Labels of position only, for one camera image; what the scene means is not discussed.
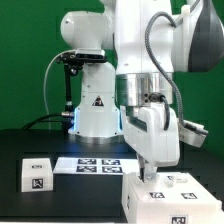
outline printed marker sheet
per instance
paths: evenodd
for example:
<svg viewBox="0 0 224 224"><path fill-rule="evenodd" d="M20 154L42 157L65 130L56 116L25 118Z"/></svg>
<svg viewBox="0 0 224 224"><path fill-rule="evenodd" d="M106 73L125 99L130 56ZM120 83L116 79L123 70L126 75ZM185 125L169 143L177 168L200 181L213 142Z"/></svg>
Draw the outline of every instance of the printed marker sheet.
<svg viewBox="0 0 224 224"><path fill-rule="evenodd" d="M53 173L123 175L132 172L139 172L136 159L59 157Z"/></svg>

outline black table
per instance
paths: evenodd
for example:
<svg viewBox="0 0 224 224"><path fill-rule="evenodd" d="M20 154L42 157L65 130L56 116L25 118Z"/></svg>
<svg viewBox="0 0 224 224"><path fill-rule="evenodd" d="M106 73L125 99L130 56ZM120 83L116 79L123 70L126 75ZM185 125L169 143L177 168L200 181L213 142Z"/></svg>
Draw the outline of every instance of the black table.
<svg viewBox="0 0 224 224"><path fill-rule="evenodd" d="M121 206L122 176L54 175L52 192L21 193L24 158L136 158L126 143L90 145L60 131L0 131L0 221L126 222ZM159 171L189 172L224 201L224 162L206 150L181 144L178 166Z"/></svg>

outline green backdrop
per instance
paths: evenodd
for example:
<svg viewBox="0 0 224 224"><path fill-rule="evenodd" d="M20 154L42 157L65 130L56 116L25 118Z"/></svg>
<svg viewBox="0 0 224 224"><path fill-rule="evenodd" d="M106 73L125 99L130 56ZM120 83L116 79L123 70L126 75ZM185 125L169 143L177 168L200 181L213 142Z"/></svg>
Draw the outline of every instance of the green backdrop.
<svg viewBox="0 0 224 224"><path fill-rule="evenodd" d="M174 13L185 3L171 2ZM224 22L224 1L213 3ZM0 129L21 128L46 114L45 70L56 54L70 49L62 40L60 23L68 11L78 10L102 12L103 5L97 0L0 0ZM107 54L113 63L113 52ZM210 133L203 147L224 159L224 60L207 73L176 73L175 81L185 119L206 126ZM80 82L81 76L72 79L75 105L80 101ZM63 65L54 63L47 85L50 112L64 110L64 92Z"/></svg>

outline white block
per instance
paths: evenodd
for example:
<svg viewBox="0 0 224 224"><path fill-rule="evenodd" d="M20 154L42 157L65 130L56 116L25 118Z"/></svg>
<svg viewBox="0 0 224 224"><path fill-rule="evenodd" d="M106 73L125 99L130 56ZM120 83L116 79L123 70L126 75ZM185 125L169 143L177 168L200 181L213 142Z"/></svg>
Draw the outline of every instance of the white block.
<svg viewBox="0 0 224 224"><path fill-rule="evenodd" d="M122 205L129 223L224 223L221 201L190 174L157 173L145 183L136 174L124 175Z"/></svg>
<svg viewBox="0 0 224 224"><path fill-rule="evenodd" d="M52 191L50 159L23 159L21 184L22 192Z"/></svg>

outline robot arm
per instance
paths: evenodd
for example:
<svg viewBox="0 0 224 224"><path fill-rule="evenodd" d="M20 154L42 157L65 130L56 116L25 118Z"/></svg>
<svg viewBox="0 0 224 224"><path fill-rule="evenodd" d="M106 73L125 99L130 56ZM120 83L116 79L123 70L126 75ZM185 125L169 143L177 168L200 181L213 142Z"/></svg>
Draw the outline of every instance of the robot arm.
<svg viewBox="0 0 224 224"><path fill-rule="evenodd" d="M62 37L74 50L59 60L69 66L71 75L82 70L81 102L68 130L76 141L105 144L123 140L114 100L115 69L104 51L113 48L114 3L105 1L104 13L69 12L61 22Z"/></svg>
<svg viewBox="0 0 224 224"><path fill-rule="evenodd" d="M149 167L148 173L178 163L178 135L195 146L207 135L202 126L183 119L181 95L172 73L214 67L224 53L223 27L210 0L188 3L192 6L184 6L177 21L170 0L117 0L116 4L116 97L122 105L125 140L139 154L140 168L144 170L143 164ZM172 90L178 101L179 131L171 108L169 128L164 130L165 106L151 101L151 95L159 92L172 103Z"/></svg>

